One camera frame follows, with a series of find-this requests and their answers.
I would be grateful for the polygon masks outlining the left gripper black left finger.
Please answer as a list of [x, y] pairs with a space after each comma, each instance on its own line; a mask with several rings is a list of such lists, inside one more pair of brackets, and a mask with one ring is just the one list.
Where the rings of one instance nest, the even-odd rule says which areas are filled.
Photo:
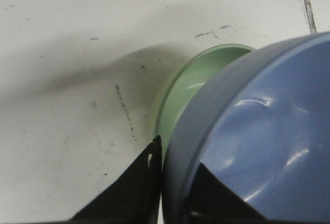
[[158, 135], [113, 184], [69, 223], [157, 223], [161, 179], [162, 146]]

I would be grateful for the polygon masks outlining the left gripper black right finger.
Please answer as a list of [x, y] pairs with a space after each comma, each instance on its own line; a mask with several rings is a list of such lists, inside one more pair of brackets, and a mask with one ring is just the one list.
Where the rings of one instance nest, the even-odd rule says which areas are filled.
[[262, 223], [264, 220], [200, 164], [187, 198], [188, 223]]

